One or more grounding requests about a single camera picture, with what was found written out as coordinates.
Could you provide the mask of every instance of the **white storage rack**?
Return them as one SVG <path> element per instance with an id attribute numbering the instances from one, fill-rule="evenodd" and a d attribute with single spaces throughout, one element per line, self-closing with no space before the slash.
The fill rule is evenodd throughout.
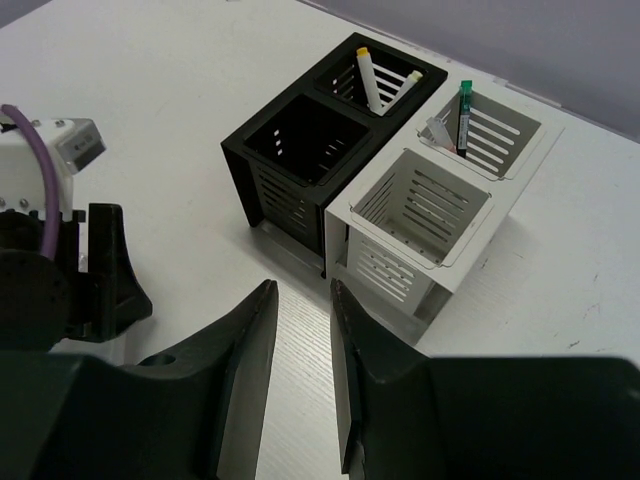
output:
<path id="1" fill-rule="evenodd" d="M 365 304 L 390 307 L 372 312 L 379 318 L 435 318 L 563 130 L 551 107 L 447 69 L 445 84 L 325 213 L 327 278 L 373 294 Z M 455 142 L 462 80 L 473 80 L 466 159 L 420 134 L 429 117 L 443 118 Z"/>

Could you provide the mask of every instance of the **tabletop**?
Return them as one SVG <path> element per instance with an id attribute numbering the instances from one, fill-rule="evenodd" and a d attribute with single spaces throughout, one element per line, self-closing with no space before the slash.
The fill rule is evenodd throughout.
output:
<path id="1" fill-rule="evenodd" d="M 31 118 L 92 118 L 107 143 L 76 177 L 75 204 L 124 208 L 155 307 L 127 334 L 127 361 L 278 281 L 259 479 L 341 478 L 328 282 L 248 227 L 219 143 L 354 31 L 365 30 L 292 0 L 55 0 L 0 30 L 3 102 Z M 640 362 L 640 146 L 557 115 L 564 134 L 423 353 Z"/>

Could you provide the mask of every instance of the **black basket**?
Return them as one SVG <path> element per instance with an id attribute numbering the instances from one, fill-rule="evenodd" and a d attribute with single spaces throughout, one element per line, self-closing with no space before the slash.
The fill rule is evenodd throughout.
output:
<path id="1" fill-rule="evenodd" d="M 411 72 L 424 75 L 383 116 L 367 108 L 361 47 L 372 55 L 385 102 Z M 222 142 L 249 224 L 267 218 L 324 257 L 324 209 L 446 78 L 399 50 L 349 37 Z"/>

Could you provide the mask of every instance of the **wall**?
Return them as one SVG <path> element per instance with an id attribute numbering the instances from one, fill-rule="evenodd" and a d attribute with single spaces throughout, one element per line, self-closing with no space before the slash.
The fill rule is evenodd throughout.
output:
<path id="1" fill-rule="evenodd" d="M 0 28 L 51 0 L 0 0 Z"/>
<path id="2" fill-rule="evenodd" d="M 637 0 L 311 1 L 640 139 Z"/>

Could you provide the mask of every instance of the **desk organizer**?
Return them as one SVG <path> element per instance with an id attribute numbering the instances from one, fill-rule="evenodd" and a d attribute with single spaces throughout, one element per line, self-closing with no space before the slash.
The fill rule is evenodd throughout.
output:
<path id="1" fill-rule="evenodd" d="M 383 104 L 412 71 L 424 77 L 383 116 L 369 111 L 356 61 L 367 47 Z M 443 84 L 447 73 L 354 34 L 222 142 L 252 227 L 269 220 L 324 258 L 324 210 Z"/>
<path id="2" fill-rule="evenodd" d="M 562 132 L 548 107 L 473 81 L 466 159 L 420 135 L 436 116 L 456 137 L 450 78 L 326 210 L 328 276 L 421 320 L 455 293 Z"/>

